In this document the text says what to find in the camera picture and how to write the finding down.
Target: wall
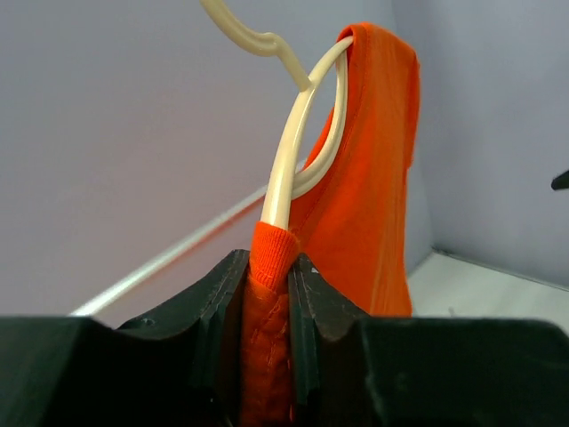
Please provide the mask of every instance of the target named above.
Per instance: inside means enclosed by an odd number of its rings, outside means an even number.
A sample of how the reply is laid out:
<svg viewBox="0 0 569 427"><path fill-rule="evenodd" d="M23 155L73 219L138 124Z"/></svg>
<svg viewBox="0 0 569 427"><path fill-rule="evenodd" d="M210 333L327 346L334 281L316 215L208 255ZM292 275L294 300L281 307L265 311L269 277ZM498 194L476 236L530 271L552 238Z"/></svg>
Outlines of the wall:
<svg viewBox="0 0 569 427"><path fill-rule="evenodd" d="M387 0L228 5L307 68L352 21L394 27ZM70 312L259 188L297 93L193 1L4 1L0 58L2 313ZM303 155L333 93L331 75ZM195 275L246 245L239 227Z"/></svg>
<svg viewBox="0 0 569 427"><path fill-rule="evenodd" d="M569 287L569 3L394 2L422 59L422 168L438 248Z"/></svg>

